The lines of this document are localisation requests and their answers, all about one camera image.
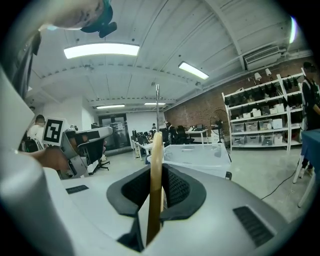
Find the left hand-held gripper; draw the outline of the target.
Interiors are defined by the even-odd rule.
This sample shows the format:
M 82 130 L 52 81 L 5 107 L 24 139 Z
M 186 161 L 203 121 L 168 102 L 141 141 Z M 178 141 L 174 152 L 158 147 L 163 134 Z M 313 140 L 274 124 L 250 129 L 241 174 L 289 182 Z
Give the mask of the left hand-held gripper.
M 67 135 L 75 135 L 73 146 Z M 65 118 L 48 117 L 42 136 L 44 144 L 59 147 L 68 160 L 71 178 L 83 178 L 89 175 L 88 163 L 85 156 L 80 155 L 79 147 L 88 144 L 96 144 L 103 148 L 105 139 L 113 134 L 110 126 L 98 127 L 89 130 L 78 131 L 76 126 L 69 125 Z

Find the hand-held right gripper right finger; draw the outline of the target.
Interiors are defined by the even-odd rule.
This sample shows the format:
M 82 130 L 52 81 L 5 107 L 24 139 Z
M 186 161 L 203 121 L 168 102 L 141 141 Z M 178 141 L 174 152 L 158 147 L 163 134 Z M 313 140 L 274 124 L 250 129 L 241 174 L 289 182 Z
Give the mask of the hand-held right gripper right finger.
M 167 202 L 167 208 L 159 217 L 161 222 L 190 218 L 207 197 L 200 181 L 166 163 L 162 165 L 161 182 Z

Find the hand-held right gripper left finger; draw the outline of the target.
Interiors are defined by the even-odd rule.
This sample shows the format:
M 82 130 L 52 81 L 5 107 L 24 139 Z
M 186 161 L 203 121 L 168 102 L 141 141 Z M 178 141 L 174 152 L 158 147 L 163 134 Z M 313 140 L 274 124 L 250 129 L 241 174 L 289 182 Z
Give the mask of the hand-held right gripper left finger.
M 106 192 L 109 203 L 116 212 L 133 218 L 131 229 L 117 242 L 136 252 L 144 250 L 138 212 L 150 194 L 151 168 L 144 168 L 111 184 Z

